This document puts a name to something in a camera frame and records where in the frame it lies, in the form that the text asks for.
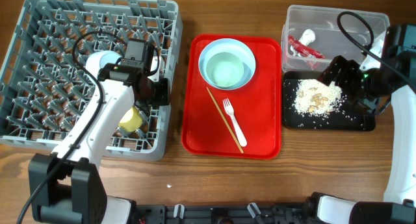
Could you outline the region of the large pale blue plate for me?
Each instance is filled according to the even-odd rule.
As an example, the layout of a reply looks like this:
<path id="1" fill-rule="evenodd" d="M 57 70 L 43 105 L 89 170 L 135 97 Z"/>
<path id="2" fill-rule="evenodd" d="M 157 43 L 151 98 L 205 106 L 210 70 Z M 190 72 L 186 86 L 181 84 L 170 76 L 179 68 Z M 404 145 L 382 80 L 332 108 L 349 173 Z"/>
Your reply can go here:
<path id="1" fill-rule="evenodd" d="M 242 79 L 237 84 L 229 88 L 219 88 L 215 86 L 207 78 L 207 73 L 205 70 L 207 61 L 214 54 L 221 52 L 233 53 L 234 55 L 240 58 L 244 65 L 244 74 L 242 76 Z M 222 38 L 209 43 L 203 48 L 198 58 L 198 69 L 204 81 L 212 87 L 220 90 L 236 90 L 249 83 L 249 81 L 252 79 L 256 71 L 256 60 L 251 49 L 243 42 L 231 38 Z"/>

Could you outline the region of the wooden chopstick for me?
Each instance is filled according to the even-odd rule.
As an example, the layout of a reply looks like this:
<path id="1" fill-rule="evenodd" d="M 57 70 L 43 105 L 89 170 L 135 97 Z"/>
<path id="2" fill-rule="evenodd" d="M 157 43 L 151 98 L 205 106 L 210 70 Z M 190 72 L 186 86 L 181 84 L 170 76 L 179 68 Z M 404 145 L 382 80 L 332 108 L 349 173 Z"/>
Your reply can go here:
<path id="1" fill-rule="evenodd" d="M 239 149 L 240 153 L 241 153 L 241 154 L 244 154 L 244 151 L 243 151 L 243 149 L 242 149 L 242 146 L 240 145 L 240 143 L 239 143 L 238 139 L 236 138 L 236 136 L 235 136 L 235 134 L 234 134 L 233 130 L 232 130 L 232 129 L 231 129 L 231 127 L 229 126 L 227 119 L 225 118 L 225 116 L 224 116 L 224 114 L 223 114 L 223 112 L 222 112 L 221 108 L 219 107 L 218 103 L 216 102 L 216 99 L 214 98 L 214 96 L 213 96 L 213 94 L 211 93 L 210 89 L 209 89 L 208 87 L 205 87 L 205 88 L 206 88 L 206 90 L 207 90 L 207 92 L 208 92 L 209 96 L 211 97 L 211 99 L 212 99 L 212 101 L 213 101 L 213 103 L 214 103 L 214 105 L 215 105 L 216 109 L 218 110 L 218 113 L 220 114 L 220 116 L 221 116 L 221 118 L 222 118 L 222 120 L 223 120 L 224 124 L 226 125 L 226 127 L 227 127 L 227 129 L 228 129 L 228 131 L 229 131 L 229 133 L 230 133 L 230 135 L 231 135 L 231 137 L 233 138 L 233 140 L 234 140 L 235 144 L 237 145 L 237 147 L 238 147 L 238 149 Z"/>

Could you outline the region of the mint green bowl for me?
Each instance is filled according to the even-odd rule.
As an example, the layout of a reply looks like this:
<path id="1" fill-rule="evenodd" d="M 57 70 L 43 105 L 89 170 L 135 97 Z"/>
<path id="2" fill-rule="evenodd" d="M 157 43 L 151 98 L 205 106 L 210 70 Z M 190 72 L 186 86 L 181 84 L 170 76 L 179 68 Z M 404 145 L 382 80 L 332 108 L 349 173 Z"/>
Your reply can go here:
<path id="1" fill-rule="evenodd" d="M 244 74 L 244 65 L 233 53 L 214 54 L 205 67 L 207 78 L 219 88 L 229 88 L 237 84 Z"/>

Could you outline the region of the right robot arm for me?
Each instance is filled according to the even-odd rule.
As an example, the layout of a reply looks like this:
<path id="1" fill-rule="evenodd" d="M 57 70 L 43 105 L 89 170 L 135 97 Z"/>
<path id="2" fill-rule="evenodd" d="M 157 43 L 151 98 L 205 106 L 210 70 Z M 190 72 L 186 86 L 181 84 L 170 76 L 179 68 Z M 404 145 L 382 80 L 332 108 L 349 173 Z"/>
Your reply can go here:
<path id="1" fill-rule="evenodd" d="M 318 81 L 340 87 L 350 103 L 372 112 L 370 103 L 390 96 L 394 114 L 393 157 L 389 182 L 381 202 L 353 202 L 314 193 L 309 200 L 311 217 L 323 223 L 415 222 L 415 24 L 390 26 L 381 56 L 360 48 L 380 62 L 362 71 L 353 60 L 335 57 Z"/>

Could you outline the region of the white plastic fork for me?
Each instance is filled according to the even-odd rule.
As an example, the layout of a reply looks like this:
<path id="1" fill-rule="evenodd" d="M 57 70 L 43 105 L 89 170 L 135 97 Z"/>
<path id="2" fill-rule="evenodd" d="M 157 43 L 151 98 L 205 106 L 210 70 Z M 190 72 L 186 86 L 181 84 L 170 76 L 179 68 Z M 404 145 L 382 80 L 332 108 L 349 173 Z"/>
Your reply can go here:
<path id="1" fill-rule="evenodd" d="M 236 137 L 240 143 L 240 146 L 246 147 L 248 145 L 248 142 L 246 140 L 246 137 L 240 128 L 240 125 L 235 117 L 235 111 L 233 109 L 233 106 L 231 104 L 231 101 L 227 98 L 223 100 L 224 110 L 226 111 L 226 114 L 231 118 L 231 122 L 233 124 L 233 127 L 235 129 Z"/>

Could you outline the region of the yellow plastic cup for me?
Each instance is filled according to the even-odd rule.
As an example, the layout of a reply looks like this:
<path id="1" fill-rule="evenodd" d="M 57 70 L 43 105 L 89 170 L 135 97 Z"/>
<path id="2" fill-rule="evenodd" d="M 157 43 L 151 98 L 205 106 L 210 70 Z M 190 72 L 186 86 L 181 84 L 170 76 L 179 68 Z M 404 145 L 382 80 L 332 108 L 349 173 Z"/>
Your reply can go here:
<path id="1" fill-rule="evenodd" d="M 143 124 L 143 120 L 139 115 L 136 107 L 129 109 L 123 118 L 120 120 L 118 126 L 126 132 L 134 132 Z"/>

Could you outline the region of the pale blue small bowl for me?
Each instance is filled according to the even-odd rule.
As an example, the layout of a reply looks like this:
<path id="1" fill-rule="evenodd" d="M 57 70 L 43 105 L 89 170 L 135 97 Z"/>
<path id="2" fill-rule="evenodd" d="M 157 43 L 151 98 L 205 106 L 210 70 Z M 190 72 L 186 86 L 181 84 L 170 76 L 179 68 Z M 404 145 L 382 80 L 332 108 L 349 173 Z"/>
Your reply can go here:
<path id="1" fill-rule="evenodd" d="M 121 57 L 115 51 L 98 51 L 87 58 L 85 69 L 96 78 L 101 68 L 106 64 L 114 64 Z"/>

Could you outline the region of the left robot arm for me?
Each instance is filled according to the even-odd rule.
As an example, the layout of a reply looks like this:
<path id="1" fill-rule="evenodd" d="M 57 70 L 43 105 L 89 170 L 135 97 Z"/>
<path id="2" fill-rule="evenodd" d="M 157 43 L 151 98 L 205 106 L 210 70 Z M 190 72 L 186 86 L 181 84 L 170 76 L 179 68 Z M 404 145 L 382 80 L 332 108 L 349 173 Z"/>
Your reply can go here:
<path id="1" fill-rule="evenodd" d="M 161 61 L 158 49 L 131 39 L 125 55 L 115 51 L 91 54 L 79 68 L 95 85 L 81 117 L 50 155 L 36 154 L 29 163 L 31 196 L 22 208 L 40 223 L 141 223 L 134 200 L 107 195 L 99 165 L 122 118 L 138 101 L 153 106 L 170 103 L 167 78 L 150 77 Z"/>

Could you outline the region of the red snack wrapper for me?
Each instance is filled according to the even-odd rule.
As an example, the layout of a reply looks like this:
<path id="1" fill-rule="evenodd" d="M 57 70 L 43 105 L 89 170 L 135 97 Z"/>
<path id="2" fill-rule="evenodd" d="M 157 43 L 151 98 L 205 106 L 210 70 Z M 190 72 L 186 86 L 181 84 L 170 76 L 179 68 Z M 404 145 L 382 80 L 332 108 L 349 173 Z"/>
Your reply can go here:
<path id="1" fill-rule="evenodd" d="M 300 41 L 296 40 L 291 35 L 289 35 L 288 37 L 288 43 L 291 46 L 291 51 L 293 52 L 294 56 L 300 56 L 304 58 L 325 59 L 325 56 L 322 53 L 302 44 Z"/>

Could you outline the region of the rice and nut scraps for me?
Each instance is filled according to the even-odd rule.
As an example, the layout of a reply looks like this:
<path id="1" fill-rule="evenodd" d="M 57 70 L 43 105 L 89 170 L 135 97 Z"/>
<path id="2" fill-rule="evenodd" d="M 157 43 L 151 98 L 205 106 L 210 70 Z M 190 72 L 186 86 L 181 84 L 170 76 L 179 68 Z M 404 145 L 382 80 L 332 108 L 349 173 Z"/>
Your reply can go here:
<path id="1" fill-rule="evenodd" d="M 325 84 L 315 80 L 302 80 L 298 85 L 295 98 L 295 110 L 301 114 L 322 116 L 339 108 L 342 102 L 347 102 L 346 95 L 340 87 Z"/>

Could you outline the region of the white paper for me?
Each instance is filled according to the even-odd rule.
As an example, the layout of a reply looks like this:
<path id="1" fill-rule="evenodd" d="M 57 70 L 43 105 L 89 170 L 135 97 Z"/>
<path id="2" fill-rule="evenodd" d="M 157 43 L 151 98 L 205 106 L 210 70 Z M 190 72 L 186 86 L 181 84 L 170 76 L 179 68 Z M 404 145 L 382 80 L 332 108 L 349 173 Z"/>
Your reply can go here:
<path id="1" fill-rule="evenodd" d="M 308 46 L 310 43 L 315 41 L 315 32 L 311 29 L 306 29 L 300 39 L 298 40 L 302 45 Z M 300 54 L 297 52 L 297 50 L 291 46 L 291 51 L 294 56 L 300 56 Z"/>

